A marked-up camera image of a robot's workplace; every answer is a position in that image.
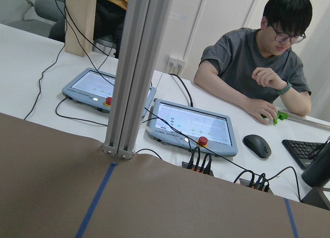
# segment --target gray t-shirt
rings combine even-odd
[[[218,70],[218,76],[245,96],[270,103],[278,97],[275,89],[262,87],[251,78],[257,67],[273,69],[298,92],[309,91],[300,58],[289,48],[279,56],[264,58],[257,47],[259,30],[241,28],[225,34],[213,46],[205,48],[201,62],[208,60]]]

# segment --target black mouse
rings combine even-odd
[[[266,140],[259,135],[247,135],[243,138],[243,143],[260,158],[267,158],[272,153]]]

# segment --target black hair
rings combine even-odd
[[[311,21],[312,5],[309,0],[269,0],[263,16],[268,26],[279,23],[283,32],[302,35]]]

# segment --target glasses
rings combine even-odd
[[[288,38],[290,38],[290,43],[296,44],[296,43],[299,43],[299,42],[301,42],[302,40],[304,40],[306,38],[305,33],[303,33],[302,36],[291,36],[291,35],[288,35],[287,33],[278,32],[273,27],[273,25],[270,25],[270,26],[274,29],[274,31],[276,33],[275,41],[286,41]]]

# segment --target emergency stop button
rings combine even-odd
[[[199,145],[207,146],[208,139],[207,139],[206,137],[200,137],[200,138],[198,139],[198,143],[199,143]]]
[[[106,106],[106,107],[111,107],[111,103],[112,103],[112,97],[107,97],[107,98],[105,99],[104,106]]]

